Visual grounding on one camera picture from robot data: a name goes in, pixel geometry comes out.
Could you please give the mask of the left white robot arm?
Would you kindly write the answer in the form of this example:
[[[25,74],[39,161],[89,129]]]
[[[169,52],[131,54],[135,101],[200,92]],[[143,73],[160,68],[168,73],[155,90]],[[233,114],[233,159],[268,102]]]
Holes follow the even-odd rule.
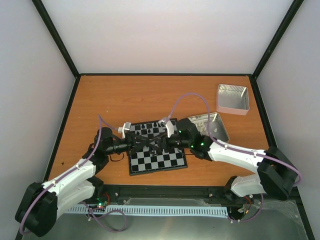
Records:
[[[30,184],[15,214],[19,233],[47,234],[57,219],[74,205],[87,199],[99,201],[104,195],[104,182],[96,175],[107,165],[109,156],[136,153],[143,147],[158,150],[160,136],[144,137],[126,132],[122,138],[109,127],[101,127],[87,152],[70,169],[46,182]]]

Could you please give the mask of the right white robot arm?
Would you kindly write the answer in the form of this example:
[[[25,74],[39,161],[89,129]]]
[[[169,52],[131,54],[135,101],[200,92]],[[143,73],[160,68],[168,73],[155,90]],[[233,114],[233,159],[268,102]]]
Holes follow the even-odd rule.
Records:
[[[188,118],[180,119],[173,125],[165,117],[158,124],[165,129],[166,136],[155,138],[156,151],[189,149],[198,159],[227,163],[252,172],[245,177],[233,176],[229,179],[225,192],[231,198],[267,194],[285,201],[296,182],[302,178],[297,168],[277,147],[261,150],[232,145],[211,134],[201,134]]]

